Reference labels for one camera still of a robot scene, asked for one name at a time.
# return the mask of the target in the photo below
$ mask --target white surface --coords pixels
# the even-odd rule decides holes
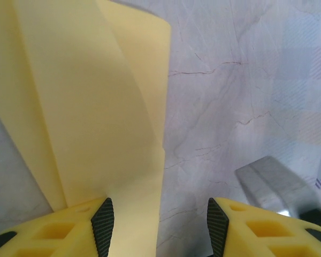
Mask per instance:
[[[207,256],[209,197],[245,201],[235,169],[317,174],[321,0],[129,2],[172,25],[158,256]],[[48,210],[0,126],[0,229]]]

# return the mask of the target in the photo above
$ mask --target marble pattern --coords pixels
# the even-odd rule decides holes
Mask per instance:
[[[209,197],[246,202],[235,169],[271,154],[316,177],[321,0],[123,2],[172,25],[157,256],[208,256]],[[50,211],[2,134],[0,229]]]

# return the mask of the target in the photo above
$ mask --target white marble surface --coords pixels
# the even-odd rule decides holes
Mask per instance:
[[[130,0],[172,25],[157,256],[211,254],[209,197],[245,201],[233,171],[321,158],[321,0]],[[50,211],[0,125],[0,229]]]

